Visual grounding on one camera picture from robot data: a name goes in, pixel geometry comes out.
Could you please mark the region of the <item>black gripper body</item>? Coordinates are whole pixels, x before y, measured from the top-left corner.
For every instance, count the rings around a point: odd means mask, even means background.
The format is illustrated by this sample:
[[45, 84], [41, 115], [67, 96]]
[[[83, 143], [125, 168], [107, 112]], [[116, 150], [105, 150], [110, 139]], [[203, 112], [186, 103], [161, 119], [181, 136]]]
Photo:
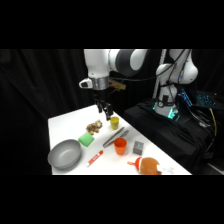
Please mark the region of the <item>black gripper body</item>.
[[108, 91], [104, 90], [94, 90], [94, 99], [97, 104], [106, 103], [108, 101]]

